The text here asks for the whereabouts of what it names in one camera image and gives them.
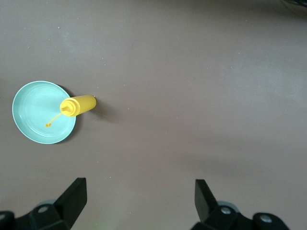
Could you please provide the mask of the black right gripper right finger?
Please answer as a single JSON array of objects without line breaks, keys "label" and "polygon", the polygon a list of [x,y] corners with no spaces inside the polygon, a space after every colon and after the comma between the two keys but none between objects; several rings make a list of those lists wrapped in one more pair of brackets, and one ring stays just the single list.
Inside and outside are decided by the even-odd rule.
[{"label": "black right gripper right finger", "polygon": [[200,221],[193,230],[287,230],[289,227],[276,215],[258,212],[251,219],[226,201],[217,201],[206,181],[195,180],[195,207]]}]

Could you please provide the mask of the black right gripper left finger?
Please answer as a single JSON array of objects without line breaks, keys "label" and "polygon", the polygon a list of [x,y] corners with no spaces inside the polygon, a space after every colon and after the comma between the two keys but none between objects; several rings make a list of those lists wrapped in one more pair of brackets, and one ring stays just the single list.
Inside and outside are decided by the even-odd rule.
[{"label": "black right gripper left finger", "polygon": [[2,230],[70,230],[87,203],[85,178],[77,178],[55,201],[45,201],[21,217],[0,212]]}]

